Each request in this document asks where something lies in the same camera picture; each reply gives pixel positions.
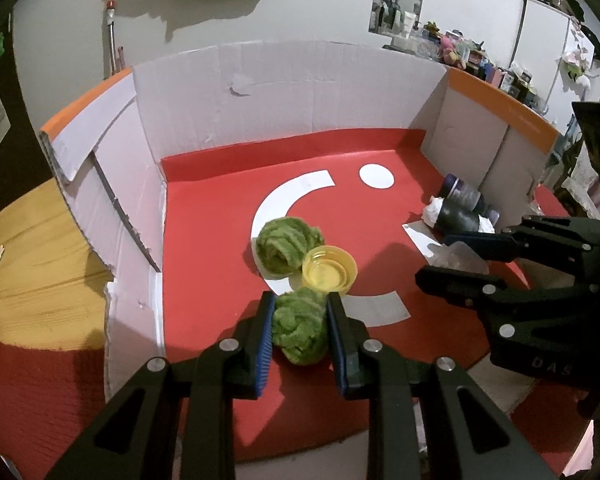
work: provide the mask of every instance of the cardboard box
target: cardboard box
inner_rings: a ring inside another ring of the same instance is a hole
[[[557,135],[519,102],[456,69],[324,41],[226,44],[147,62],[42,128],[67,205],[115,276],[106,291],[107,398],[165,353],[162,161],[346,128],[424,130],[422,153],[440,175],[480,187],[502,213],[499,226],[530,212]]]

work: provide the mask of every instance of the plastic cup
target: plastic cup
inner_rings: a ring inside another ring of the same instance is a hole
[[[328,294],[344,296],[358,276],[358,266],[347,251],[323,245],[312,249],[302,261],[302,282],[305,286]]]

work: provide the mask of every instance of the white arc shape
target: white arc shape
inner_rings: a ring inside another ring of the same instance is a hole
[[[316,189],[335,186],[329,171],[321,170],[305,173],[284,184],[281,184],[260,204],[251,224],[251,252],[256,266],[269,288],[277,295],[291,292],[293,288],[289,278],[276,278],[271,276],[263,267],[256,253],[256,238],[270,220],[286,216],[298,200]],[[393,291],[380,296],[345,296],[342,298],[345,313],[354,319],[359,319],[366,326],[384,326],[397,323],[411,317],[409,311]]]

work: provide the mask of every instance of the red surface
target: red surface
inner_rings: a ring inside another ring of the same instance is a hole
[[[0,343],[0,453],[42,480],[104,407],[104,351]]]
[[[355,257],[360,273],[352,294],[396,290],[411,313],[403,322],[371,328],[371,335],[404,356],[428,362],[449,354],[469,367],[487,353],[484,330],[474,312],[426,296],[415,285],[414,273],[425,261],[401,225],[420,217],[442,177],[419,151],[423,133],[396,131],[366,130],[361,136],[360,130],[341,130],[314,134],[312,142],[284,139],[295,143],[295,160],[277,165],[285,160],[278,158],[279,140],[259,143],[255,151],[252,145],[240,144],[163,161],[170,178],[202,179],[168,184],[163,287],[171,360],[199,354],[253,311],[267,288],[251,255],[253,216],[277,186],[318,170],[328,170],[336,186],[309,193],[290,214],[320,226],[328,243]],[[369,139],[376,140],[378,150],[371,150]],[[365,149],[357,151],[361,145]],[[312,146],[313,158],[302,158],[304,146]],[[204,153],[209,153],[212,164],[205,163]],[[246,163],[245,153],[253,153],[256,160]],[[369,163],[391,170],[394,186],[366,186],[358,171]],[[188,164],[195,166],[187,169]],[[225,174],[204,178],[210,171]],[[239,460],[320,446],[367,425],[366,402],[346,402],[338,396],[327,361],[295,367],[278,352],[262,398],[237,401],[234,412]]]
[[[536,187],[536,202],[546,216],[569,216],[566,209],[547,186]]]
[[[169,182],[203,180],[317,156],[396,150],[403,146],[417,148],[424,135],[424,130],[399,128],[329,130],[181,153],[163,159],[162,167]]]
[[[589,425],[576,412],[576,390],[539,381],[511,420],[556,475],[569,463]]]

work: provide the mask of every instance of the wooden floor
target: wooden floor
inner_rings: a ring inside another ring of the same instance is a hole
[[[104,346],[110,272],[49,180],[0,213],[0,341],[26,348]]]

